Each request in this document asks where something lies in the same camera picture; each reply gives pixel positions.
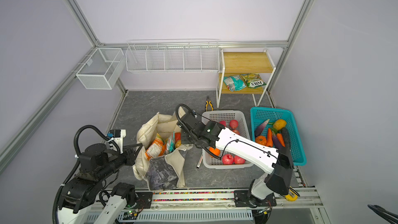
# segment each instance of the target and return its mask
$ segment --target cucumber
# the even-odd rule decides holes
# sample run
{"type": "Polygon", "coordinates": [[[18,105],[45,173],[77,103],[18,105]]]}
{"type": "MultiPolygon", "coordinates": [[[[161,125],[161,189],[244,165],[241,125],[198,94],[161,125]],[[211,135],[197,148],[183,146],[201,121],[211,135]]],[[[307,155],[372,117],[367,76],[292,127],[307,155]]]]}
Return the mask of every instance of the cucumber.
{"type": "Polygon", "coordinates": [[[279,130],[279,133],[282,134],[283,141],[285,142],[286,148],[288,148],[290,150],[291,145],[290,145],[289,131],[286,129],[286,127],[283,127],[282,129],[279,130]]]}

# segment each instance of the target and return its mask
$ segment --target white robotic arm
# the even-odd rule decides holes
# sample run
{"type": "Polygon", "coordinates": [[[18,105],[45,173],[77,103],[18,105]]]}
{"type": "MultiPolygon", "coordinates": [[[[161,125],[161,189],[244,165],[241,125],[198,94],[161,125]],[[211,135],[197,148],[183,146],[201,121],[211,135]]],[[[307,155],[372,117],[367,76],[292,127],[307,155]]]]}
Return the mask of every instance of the white robotic arm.
{"type": "Polygon", "coordinates": [[[210,152],[209,146],[231,152],[254,163],[265,172],[260,178],[253,180],[247,196],[242,197],[244,199],[239,202],[244,202],[248,207],[258,207],[273,192],[280,195],[289,193],[293,174],[293,161],[289,149],[285,147],[276,149],[257,144],[214,121],[204,124],[188,106],[179,104],[176,112],[179,107],[188,109],[184,116],[177,117],[177,124],[182,128],[182,144],[193,143],[196,147],[205,149],[213,157],[217,156],[210,152]]]}
{"type": "Polygon", "coordinates": [[[216,141],[216,148],[231,152],[257,165],[264,172],[271,174],[272,164],[277,163],[279,153],[276,148],[262,146],[247,138],[237,135],[228,128],[222,129],[216,141]]]}

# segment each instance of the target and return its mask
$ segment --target yellow fruit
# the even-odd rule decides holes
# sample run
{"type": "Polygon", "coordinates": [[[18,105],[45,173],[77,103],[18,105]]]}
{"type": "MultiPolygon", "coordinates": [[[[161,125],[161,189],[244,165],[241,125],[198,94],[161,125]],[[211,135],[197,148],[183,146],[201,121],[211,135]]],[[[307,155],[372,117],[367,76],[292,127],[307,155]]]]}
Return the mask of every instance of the yellow fruit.
{"type": "Polygon", "coordinates": [[[180,145],[181,145],[181,139],[176,142],[176,148],[178,148],[180,145]]]}
{"type": "Polygon", "coordinates": [[[285,126],[286,126],[286,121],[284,121],[283,119],[278,119],[277,121],[275,121],[275,123],[273,125],[273,127],[275,129],[277,129],[278,131],[285,126]]]}

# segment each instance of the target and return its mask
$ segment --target white plastic basket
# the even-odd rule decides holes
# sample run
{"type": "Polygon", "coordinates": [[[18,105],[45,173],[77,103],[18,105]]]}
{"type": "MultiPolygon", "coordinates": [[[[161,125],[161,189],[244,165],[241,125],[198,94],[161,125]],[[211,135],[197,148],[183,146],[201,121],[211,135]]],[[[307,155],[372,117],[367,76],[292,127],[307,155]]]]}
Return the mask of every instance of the white plastic basket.
{"type": "Polygon", "coordinates": [[[121,48],[98,47],[76,73],[87,89],[112,89],[126,65],[121,48]]]}
{"type": "MultiPolygon", "coordinates": [[[[246,118],[245,118],[245,115],[241,111],[235,111],[235,110],[209,111],[209,112],[204,112],[202,114],[202,116],[203,116],[202,122],[204,124],[207,124],[207,122],[209,121],[208,119],[204,118],[204,117],[207,117],[216,122],[225,121],[227,128],[230,128],[229,122],[231,120],[235,119],[239,123],[239,125],[236,129],[239,131],[240,135],[244,138],[250,139],[248,126],[246,124],[246,118]]],[[[235,154],[232,154],[231,152],[224,152],[224,155],[227,153],[235,156],[235,154]]],[[[245,167],[253,166],[253,163],[251,163],[247,160],[244,164],[225,165],[225,164],[222,164],[221,160],[211,157],[205,150],[202,150],[202,154],[203,154],[203,164],[207,168],[211,168],[211,169],[238,169],[238,168],[245,168],[245,167]]]]}

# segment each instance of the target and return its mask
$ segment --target green snack bag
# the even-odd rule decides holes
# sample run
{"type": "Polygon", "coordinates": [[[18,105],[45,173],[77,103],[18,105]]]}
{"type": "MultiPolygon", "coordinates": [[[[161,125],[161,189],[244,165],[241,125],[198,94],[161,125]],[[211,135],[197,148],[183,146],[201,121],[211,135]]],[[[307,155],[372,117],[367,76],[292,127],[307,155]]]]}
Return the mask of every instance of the green snack bag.
{"type": "Polygon", "coordinates": [[[245,82],[238,75],[224,77],[224,83],[231,92],[239,91],[246,87],[245,82]]]}
{"type": "Polygon", "coordinates": [[[266,85],[258,73],[246,73],[241,76],[249,88],[257,88],[266,85]]]}

